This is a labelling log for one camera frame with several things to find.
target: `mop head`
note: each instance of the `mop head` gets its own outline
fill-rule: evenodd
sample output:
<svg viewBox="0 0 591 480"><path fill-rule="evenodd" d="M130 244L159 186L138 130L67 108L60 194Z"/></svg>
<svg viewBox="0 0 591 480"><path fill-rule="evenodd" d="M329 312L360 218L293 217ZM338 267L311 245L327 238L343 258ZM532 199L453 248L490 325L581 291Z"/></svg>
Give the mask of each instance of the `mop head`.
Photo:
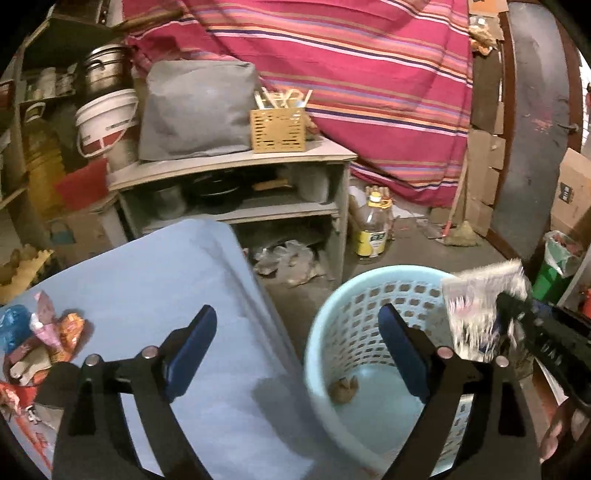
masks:
<svg viewBox="0 0 591 480"><path fill-rule="evenodd" d="M519 260L468 270L441 281L453 347L461 358L490 362L499 354L496 298L506 291L525 300L528 285ZM508 336L516 348L514 329L511 320Z"/></svg>
<svg viewBox="0 0 591 480"><path fill-rule="evenodd" d="M459 227L451 230L443 239L443 245L450 247L475 247L478 243L478 235L468 220L464 220Z"/></svg>

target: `blue table surface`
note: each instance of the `blue table surface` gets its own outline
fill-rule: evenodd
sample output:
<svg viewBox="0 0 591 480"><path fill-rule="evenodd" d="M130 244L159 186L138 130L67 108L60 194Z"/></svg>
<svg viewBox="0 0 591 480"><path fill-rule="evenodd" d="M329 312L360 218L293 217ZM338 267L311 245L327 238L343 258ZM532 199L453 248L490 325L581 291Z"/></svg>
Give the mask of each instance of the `blue table surface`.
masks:
<svg viewBox="0 0 591 480"><path fill-rule="evenodd" d="M60 272L12 304L34 311L42 289L58 314L77 310L92 324L78 365L90 353L130 358L187 326L202 305L216 310L212 345L188 392L172 403L215 480L367 478L315 418L283 324L227 225L184 220ZM123 404L142 466L161 473L133 398L123 395Z"/></svg>

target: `shelf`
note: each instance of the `shelf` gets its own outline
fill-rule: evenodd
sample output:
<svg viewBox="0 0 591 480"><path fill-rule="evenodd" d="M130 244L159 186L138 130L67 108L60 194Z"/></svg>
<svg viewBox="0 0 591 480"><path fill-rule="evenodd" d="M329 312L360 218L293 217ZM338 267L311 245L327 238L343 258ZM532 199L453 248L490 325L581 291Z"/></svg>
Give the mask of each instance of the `shelf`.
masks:
<svg viewBox="0 0 591 480"><path fill-rule="evenodd" d="M339 209L335 202L326 204L304 202L293 193L267 194L265 196L246 199L236 210L219 215L210 215L203 213L199 208L194 208L185 215L173 220L152 219L142 228L142 233L146 235L186 218L209 218L225 223L248 223L281 218L332 215L338 212Z"/></svg>
<svg viewBox="0 0 591 480"><path fill-rule="evenodd" d="M8 205L11 201L13 201L16 197L18 197L26 189L27 189L27 187L21 187L19 189L16 189L8 197L0 200L0 210L2 210L6 205Z"/></svg>
<svg viewBox="0 0 591 480"><path fill-rule="evenodd" d="M184 158L133 164L113 172L108 177L109 190L125 190L151 181L180 177L191 173L221 170L223 168L249 167L290 162L329 162L355 160L357 155L345 147L321 138L307 142L305 152L260 153L247 152L218 155L215 157Z"/></svg>
<svg viewBox="0 0 591 480"><path fill-rule="evenodd" d="M73 99L75 96L75 93L67 93L65 95L59 95L57 97L39 98L39 100L25 100L24 102L19 103L21 115L24 114L27 108L29 108L31 105L35 105L35 103L43 102L46 106L48 106L57 103L61 100Z"/></svg>
<svg viewBox="0 0 591 480"><path fill-rule="evenodd" d="M53 14L26 40L22 69L68 67L117 36L104 25Z"/></svg>

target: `white container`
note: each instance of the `white container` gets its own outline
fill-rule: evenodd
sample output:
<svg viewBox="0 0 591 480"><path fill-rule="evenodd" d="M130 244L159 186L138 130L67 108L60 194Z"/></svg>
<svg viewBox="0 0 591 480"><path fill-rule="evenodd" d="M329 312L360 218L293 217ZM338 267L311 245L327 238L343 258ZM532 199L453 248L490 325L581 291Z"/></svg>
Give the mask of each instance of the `white container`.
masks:
<svg viewBox="0 0 591 480"><path fill-rule="evenodd" d="M138 97L134 89L103 95L76 112L78 151L84 158L105 156L111 171L138 161Z"/></svg>
<svg viewBox="0 0 591 480"><path fill-rule="evenodd" d="M37 89L41 91L41 98L56 96L57 74L55 67L48 67L41 71L37 80Z"/></svg>

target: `laundry basket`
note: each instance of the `laundry basket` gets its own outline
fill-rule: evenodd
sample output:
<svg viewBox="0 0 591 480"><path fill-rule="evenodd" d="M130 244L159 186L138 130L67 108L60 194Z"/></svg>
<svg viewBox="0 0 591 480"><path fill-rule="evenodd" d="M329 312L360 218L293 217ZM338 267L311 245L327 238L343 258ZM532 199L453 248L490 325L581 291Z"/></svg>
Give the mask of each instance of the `laundry basket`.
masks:
<svg viewBox="0 0 591 480"><path fill-rule="evenodd" d="M314 411L333 440L377 475L388 470L423 410L384 345L378 312L392 303L408 325L425 331L435 346L451 346L440 284L452 276L414 265L377 268L336 290L312 325L305 379ZM333 404L328 386L352 375L359 381L353 400ZM472 395L464 395L433 475L453 465L471 405Z"/></svg>

